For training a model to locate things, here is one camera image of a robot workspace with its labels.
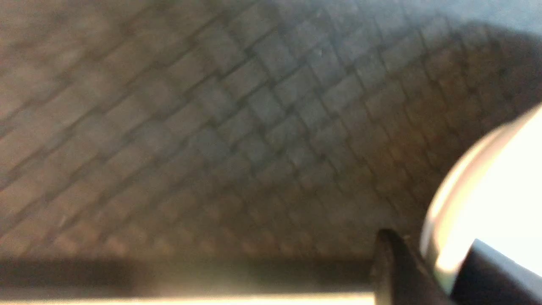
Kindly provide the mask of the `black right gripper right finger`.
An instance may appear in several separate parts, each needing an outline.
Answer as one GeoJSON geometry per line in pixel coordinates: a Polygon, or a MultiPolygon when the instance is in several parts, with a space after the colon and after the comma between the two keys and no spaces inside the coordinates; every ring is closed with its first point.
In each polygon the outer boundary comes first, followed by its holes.
{"type": "Polygon", "coordinates": [[[540,305],[542,279],[476,239],[451,292],[458,305],[540,305]]]}

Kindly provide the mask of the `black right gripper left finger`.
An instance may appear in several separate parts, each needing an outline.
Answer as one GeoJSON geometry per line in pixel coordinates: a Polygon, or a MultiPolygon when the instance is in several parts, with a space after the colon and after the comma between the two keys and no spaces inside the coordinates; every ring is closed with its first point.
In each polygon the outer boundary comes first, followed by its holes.
{"type": "Polygon", "coordinates": [[[376,305],[448,305],[421,256],[394,230],[377,233],[371,268],[376,305]]]}

